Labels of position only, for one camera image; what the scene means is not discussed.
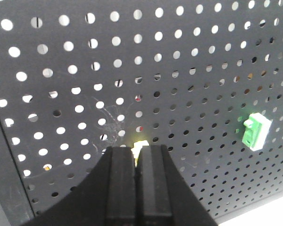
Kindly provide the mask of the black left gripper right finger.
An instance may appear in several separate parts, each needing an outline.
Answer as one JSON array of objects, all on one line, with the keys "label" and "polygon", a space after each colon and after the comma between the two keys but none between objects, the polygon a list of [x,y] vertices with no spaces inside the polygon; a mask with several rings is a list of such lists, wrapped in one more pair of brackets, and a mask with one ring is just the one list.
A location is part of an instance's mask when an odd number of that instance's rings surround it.
[{"label": "black left gripper right finger", "polygon": [[165,145],[141,149],[135,181],[137,225],[217,225],[177,170]]}]

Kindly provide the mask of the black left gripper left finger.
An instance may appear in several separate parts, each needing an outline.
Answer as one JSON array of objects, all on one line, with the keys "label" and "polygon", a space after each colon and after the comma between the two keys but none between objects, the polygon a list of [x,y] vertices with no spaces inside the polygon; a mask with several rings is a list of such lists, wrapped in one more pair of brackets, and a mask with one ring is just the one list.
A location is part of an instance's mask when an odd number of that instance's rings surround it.
[{"label": "black left gripper left finger", "polygon": [[134,226],[136,191],[130,147],[108,147],[90,174],[27,226]]}]

